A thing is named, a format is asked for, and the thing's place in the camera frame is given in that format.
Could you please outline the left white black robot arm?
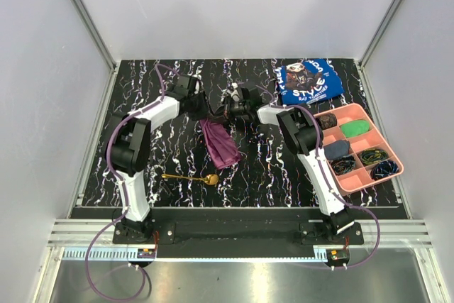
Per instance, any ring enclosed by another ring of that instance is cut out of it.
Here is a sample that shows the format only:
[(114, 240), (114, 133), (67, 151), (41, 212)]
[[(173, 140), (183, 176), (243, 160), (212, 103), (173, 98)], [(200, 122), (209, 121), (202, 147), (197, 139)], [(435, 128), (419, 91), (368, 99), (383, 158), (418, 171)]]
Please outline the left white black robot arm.
[(153, 236), (151, 208), (145, 195), (144, 170), (150, 159), (151, 133), (182, 114), (209, 113), (201, 77), (181, 75), (155, 101), (127, 114), (113, 115), (105, 160), (121, 194), (118, 223), (137, 243)]

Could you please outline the magenta cloth napkin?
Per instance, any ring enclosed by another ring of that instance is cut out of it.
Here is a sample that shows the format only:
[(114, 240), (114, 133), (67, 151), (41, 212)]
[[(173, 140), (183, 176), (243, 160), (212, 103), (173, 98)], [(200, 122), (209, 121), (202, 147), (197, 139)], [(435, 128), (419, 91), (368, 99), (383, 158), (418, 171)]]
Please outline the magenta cloth napkin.
[(199, 124), (209, 156), (217, 170), (235, 165), (241, 160), (235, 141), (222, 124), (209, 119), (201, 119)]

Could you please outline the gold spoon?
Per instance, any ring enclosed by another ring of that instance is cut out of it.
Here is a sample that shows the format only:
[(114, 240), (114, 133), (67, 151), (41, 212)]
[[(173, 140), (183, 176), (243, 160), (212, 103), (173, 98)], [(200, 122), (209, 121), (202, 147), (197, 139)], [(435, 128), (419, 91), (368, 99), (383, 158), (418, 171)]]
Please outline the gold spoon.
[(217, 174), (208, 174), (205, 177), (187, 177), (187, 176), (182, 176), (182, 175), (163, 174), (163, 175), (161, 175), (161, 177), (163, 179), (183, 179), (183, 180), (191, 180), (191, 181), (200, 181), (209, 186), (217, 185), (219, 182), (219, 177)]

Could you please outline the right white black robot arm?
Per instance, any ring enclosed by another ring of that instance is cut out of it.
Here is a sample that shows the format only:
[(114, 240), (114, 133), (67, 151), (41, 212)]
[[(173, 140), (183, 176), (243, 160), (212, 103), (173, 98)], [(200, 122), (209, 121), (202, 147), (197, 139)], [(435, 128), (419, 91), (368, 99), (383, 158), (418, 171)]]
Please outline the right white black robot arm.
[(335, 244), (347, 236), (354, 219), (329, 170), (322, 128), (307, 109), (298, 105), (266, 104), (259, 87), (248, 82), (233, 83), (224, 90), (215, 114), (228, 121), (241, 117), (257, 124), (278, 126), (286, 147), (298, 157), (311, 180), (324, 223), (324, 239)]

